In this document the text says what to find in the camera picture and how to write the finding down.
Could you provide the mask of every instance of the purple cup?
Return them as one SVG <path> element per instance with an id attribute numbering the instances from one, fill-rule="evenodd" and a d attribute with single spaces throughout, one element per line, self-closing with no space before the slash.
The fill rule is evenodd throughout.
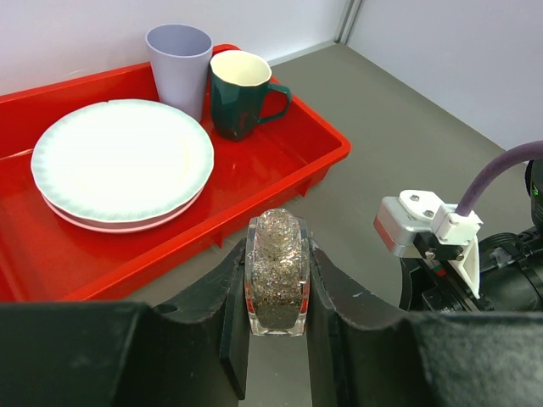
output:
<path id="1" fill-rule="evenodd" d="M 160 101 L 202 120 L 213 40 L 202 30 L 166 24 L 145 36 Z"/>

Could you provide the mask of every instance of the gray table surface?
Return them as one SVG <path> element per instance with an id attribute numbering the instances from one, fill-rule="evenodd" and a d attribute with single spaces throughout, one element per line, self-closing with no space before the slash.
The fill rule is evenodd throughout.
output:
<path id="1" fill-rule="evenodd" d="M 502 150 L 347 47 L 325 48 L 275 66 L 273 72 L 352 143 L 349 158 L 285 208 L 306 218 L 338 267 L 397 304 L 398 259 L 388 254 L 372 227 L 381 198 L 422 189 L 457 203 Z M 484 221 L 481 237 L 530 226 L 523 166 L 494 182 L 476 210 Z M 168 299 L 209 271 L 243 235 L 228 238 L 222 249 L 199 254 L 128 299 L 151 304 Z M 248 373 L 247 399 L 240 406 L 311 406 L 304 337 L 252 337 Z"/>

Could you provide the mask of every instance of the cup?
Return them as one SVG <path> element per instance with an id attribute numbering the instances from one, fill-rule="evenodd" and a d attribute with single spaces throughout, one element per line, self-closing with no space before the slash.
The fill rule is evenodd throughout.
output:
<path id="1" fill-rule="evenodd" d="M 213 41 L 202 30 L 166 24 L 145 36 L 160 101 L 202 120 Z"/>
<path id="2" fill-rule="evenodd" d="M 215 55 L 211 66 L 211 119 L 219 135 L 239 141 L 257 126 L 287 113 L 292 94 L 286 86 L 270 83 L 272 69 L 261 57 L 245 51 L 224 51 Z M 283 111 L 260 117 L 269 92 L 287 97 Z"/>

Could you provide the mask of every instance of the red tray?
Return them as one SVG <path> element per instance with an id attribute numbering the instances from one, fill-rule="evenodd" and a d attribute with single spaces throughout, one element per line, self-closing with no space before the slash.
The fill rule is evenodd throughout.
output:
<path id="1" fill-rule="evenodd" d="M 237 49 L 223 45 L 215 51 Z M 298 98 L 279 120 L 242 142 L 218 137 L 215 168 L 198 201 L 156 229 L 127 235 L 61 220 L 32 180 L 32 148 L 65 114 L 117 98 L 158 100 L 149 64 L 137 64 L 0 97 L 0 301 L 117 299 L 190 259 L 321 181 L 350 151 L 348 140 Z M 284 105 L 280 94 L 265 114 Z"/>

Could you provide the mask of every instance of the plate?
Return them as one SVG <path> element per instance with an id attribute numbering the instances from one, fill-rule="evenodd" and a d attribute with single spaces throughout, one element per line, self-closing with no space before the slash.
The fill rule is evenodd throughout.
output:
<path id="1" fill-rule="evenodd" d="M 31 170 L 43 197 L 83 220 L 129 223 L 171 214 L 204 187 L 214 152 L 181 110 L 139 99 L 95 103 L 49 127 Z"/>
<path id="2" fill-rule="evenodd" d="M 81 219 L 77 218 L 69 213 L 63 211 L 61 208 L 57 208 L 52 203 L 48 201 L 47 198 L 43 197 L 47 206 L 60 218 L 66 220 L 72 225 L 82 227 L 83 229 L 88 229 L 89 231 L 100 231 L 102 233 L 133 233 L 136 231 L 146 231 L 147 229 L 152 229 L 156 226 L 160 226 L 169 222 L 170 220 L 176 218 L 183 212 L 185 212 L 194 202 L 198 199 L 201 191 L 198 192 L 194 198 L 192 198 L 187 203 L 183 204 L 180 208 L 175 208 L 168 214 L 157 216 L 155 218 L 140 220 L 138 222 L 126 222 L 126 223 L 108 223 L 108 222 L 97 222 L 95 220 Z"/>

